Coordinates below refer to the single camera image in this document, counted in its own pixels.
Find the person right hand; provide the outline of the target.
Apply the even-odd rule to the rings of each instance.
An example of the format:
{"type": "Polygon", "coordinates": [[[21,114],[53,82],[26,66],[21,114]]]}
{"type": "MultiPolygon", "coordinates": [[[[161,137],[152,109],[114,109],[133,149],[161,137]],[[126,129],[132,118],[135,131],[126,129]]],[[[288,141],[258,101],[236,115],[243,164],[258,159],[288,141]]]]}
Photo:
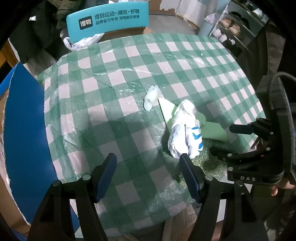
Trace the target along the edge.
{"type": "Polygon", "coordinates": [[[291,184],[287,178],[282,179],[279,183],[271,186],[270,192],[272,196],[276,196],[280,189],[294,189],[295,185],[291,184]]]}

